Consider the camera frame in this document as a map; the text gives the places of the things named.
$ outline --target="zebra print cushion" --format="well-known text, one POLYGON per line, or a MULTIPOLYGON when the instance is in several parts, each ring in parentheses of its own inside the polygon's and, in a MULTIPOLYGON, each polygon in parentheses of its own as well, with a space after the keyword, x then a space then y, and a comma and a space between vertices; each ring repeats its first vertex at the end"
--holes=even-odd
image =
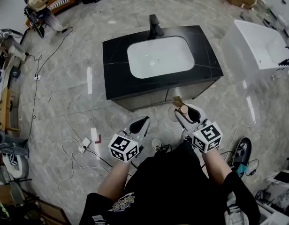
POLYGON ((69 0, 57 0, 55 2, 53 2, 51 5, 47 6, 48 9, 50 9, 51 11, 55 8, 58 8, 64 4, 69 3, 69 0))

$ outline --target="white power strip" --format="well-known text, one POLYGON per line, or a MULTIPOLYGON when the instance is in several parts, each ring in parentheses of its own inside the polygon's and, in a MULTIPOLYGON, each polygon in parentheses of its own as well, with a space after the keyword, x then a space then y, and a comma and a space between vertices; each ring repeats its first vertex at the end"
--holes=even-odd
POLYGON ((81 153, 84 153, 85 150, 89 147, 90 144, 91 144, 91 140, 88 139, 87 137, 84 138, 83 142, 81 143, 81 145, 80 145, 79 148, 78 148, 79 151, 80 151, 81 153))

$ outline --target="person wearing black shirt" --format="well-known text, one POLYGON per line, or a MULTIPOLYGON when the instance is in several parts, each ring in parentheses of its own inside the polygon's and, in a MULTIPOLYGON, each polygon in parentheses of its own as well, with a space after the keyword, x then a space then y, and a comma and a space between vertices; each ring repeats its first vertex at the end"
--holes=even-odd
POLYGON ((237 173, 217 150, 202 154, 209 178, 203 173, 191 142, 164 153, 154 139, 154 157, 127 177, 130 162, 118 162, 87 196, 80 225, 94 224, 239 224, 257 225, 257 203, 237 173))

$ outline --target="black faucet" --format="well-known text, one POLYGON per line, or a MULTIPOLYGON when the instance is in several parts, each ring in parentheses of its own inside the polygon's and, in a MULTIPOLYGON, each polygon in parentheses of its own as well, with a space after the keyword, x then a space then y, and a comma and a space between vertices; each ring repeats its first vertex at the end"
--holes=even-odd
POLYGON ((280 62, 280 63, 278 63, 278 65, 279 65, 279 66, 289 66, 289 58, 283 60, 283 61, 280 62))
POLYGON ((157 37, 162 37, 164 35, 164 32, 158 25, 159 21, 155 14, 150 15, 150 35, 149 39, 154 39, 157 37))

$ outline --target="countertop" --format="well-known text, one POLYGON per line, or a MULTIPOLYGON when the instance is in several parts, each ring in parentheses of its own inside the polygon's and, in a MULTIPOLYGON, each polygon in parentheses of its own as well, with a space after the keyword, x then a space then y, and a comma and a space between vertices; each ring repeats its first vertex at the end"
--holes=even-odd
POLYGON ((118 100, 172 87, 208 82, 223 76, 219 62, 200 26, 163 28, 163 31, 163 38, 181 36, 187 41, 194 57, 194 67, 179 73, 139 79, 130 71, 127 48, 133 43, 148 40, 150 31, 105 41, 103 42, 103 62, 108 100, 118 100))

